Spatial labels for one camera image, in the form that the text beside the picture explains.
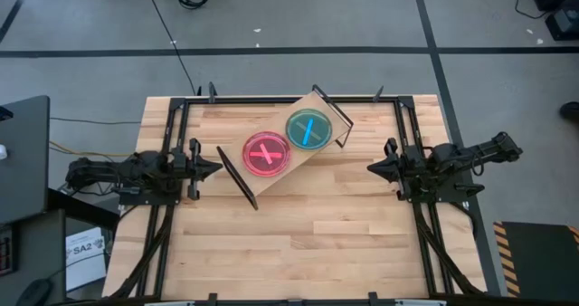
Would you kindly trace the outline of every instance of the wooden tabletop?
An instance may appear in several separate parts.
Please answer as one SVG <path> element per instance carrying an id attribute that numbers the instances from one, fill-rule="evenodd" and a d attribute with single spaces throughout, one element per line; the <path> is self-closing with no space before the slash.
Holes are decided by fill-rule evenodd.
<path id="1" fill-rule="evenodd" d="M 161 148 L 169 100 L 148 98 L 137 151 Z M 447 142 L 437 97 L 416 95 L 414 101 L 423 144 Z M 226 146 L 287 106 L 194 105 L 185 142 L 199 139 L 202 156 L 220 161 L 218 145 Z M 219 300 L 428 295 L 411 205 L 396 199 L 396 184 L 366 170 L 384 159 L 386 140 L 398 138 L 394 108 L 387 103 L 340 108 L 355 123 L 346 146 L 328 146 L 266 189 L 257 197 L 259 211 L 224 169 L 200 184 L 201 200 L 183 197 L 173 222 L 163 300 L 206 300 L 210 292 Z M 114 292 L 140 258 L 149 208 L 139 206 L 119 225 L 103 295 Z M 469 218 L 445 204 L 439 215 L 449 255 L 485 290 Z M 441 291 L 433 253 L 432 259 Z M 157 262 L 152 264 L 147 292 L 153 291 L 157 271 Z"/>

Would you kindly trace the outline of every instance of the metal bracket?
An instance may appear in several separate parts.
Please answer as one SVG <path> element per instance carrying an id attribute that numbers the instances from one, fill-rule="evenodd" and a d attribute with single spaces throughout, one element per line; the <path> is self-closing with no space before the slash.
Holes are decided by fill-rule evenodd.
<path id="1" fill-rule="evenodd" d="M 414 98 L 413 96 L 400 96 L 398 97 L 398 101 L 404 105 L 404 107 L 408 109 L 414 109 Z"/>
<path id="2" fill-rule="evenodd" d="M 181 108 L 185 103 L 185 98 L 173 98 L 169 102 L 169 111 L 175 111 Z"/>
<path id="3" fill-rule="evenodd" d="M 333 107 L 334 112 L 338 115 L 338 117 L 340 119 L 342 119 L 342 121 L 344 121 L 347 125 L 348 125 L 348 130 L 346 133 L 346 137 L 344 138 L 344 142 L 340 142 L 338 139 L 336 139 L 336 144 L 338 144 L 341 148 L 343 148 L 346 145 L 347 142 L 347 138 L 350 137 L 350 133 L 352 132 L 352 128 L 354 127 L 354 121 L 352 121 L 346 114 L 344 111 L 342 111 L 337 105 L 336 103 L 334 103 L 334 101 L 332 101 L 332 99 L 330 97 L 328 97 L 328 95 L 321 90 L 317 84 L 314 84 L 311 88 L 312 91 L 314 91 L 315 93 L 317 93 L 320 97 L 322 97 L 322 99 L 330 106 L 330 108 Z"/>
<path id="4" fill-rule="evenodd" d="M 429 300 L 395 300 L 396 305 L 403 306 L 446 306 L 446 301 Z"/>
<path id="5" fill-rule="evenodd" d="M 372 98 L 373 103 L 380 102 L 380 96 L 382 95 L 382 91 L 384 90 L 384 85 L 380 87 L 376 95 Z"/>
<path id="6" fill-rule="evenodd" d="M 288 300 L 288 306 L 303 306 L 303 300 Z"/>
<path id="7" fill-rule="evenodd" d="M 207 306 L 217 306 L 217 293 L 211 292 L 207 298 Z"/>
<path id="8" fill-rule="evenodd" d="M 378 294 L 376 292 L 369 292 L 368 301 L 370 302 L 370 306 L 378 306 Z"/>
<path id="9" fill-rule="evenodd" d="M 162 301 L 148 303 L 145 306 L 195 306 L 195 301 Z"/>
<path id="10" fill-rule="evenodd" d="M 209 82 L 209 103 L 215 103 L 215 97 L 217 96 L 217 90 L 215 89 L 214 83 Z"/>

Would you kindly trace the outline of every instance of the concrete floor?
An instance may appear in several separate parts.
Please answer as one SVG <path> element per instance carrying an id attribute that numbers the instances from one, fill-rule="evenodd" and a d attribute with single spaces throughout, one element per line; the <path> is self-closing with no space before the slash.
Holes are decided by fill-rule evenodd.
<path id="1" fill-rule="evenodd" d="M 0 22 L 15 1 L 0 0 Z M 156 1 L 180 48 L 427 46 L 415 0 L 210 0 L 193 12 L 176 0 Z M 439 47 L 577 45 L 554 42 L 543 20 L 515 13 L 515 0 L 424 2 Z M 531 0 L 521 9 L 538 13 Z M 0 57 L 171 48 L 150 0 L 24 0 L 0 36 Z M 579 100 L 579 55 L 537 52 L 441 56 L 465 144 L 505 130 L 525 150 L 517 163 L 475 178 L 487 187 L 479 202 L 491 242 L 495 220 L 579 227 L 578 128 L 557 116 L 561 104 Z M 212 81 L 221 95 L 305 93 L 313 83 L 334 94 L 382 85 L 384 94 L 440 93 L 428 54 L 186 56 L 184 63 L 195 85 Z M 53 116 L 88 120 L 138 120 L 147 96 L 191 92 L 175 56 L 3 57 L 0 79 L 0 103 L 47 94 Z M 51 124 L 52 140 L 79 150 L 129 153 L 137 134 L 137 125 Z M 74 159 L 51 151 L 51 187 L 63 183 Z"/>

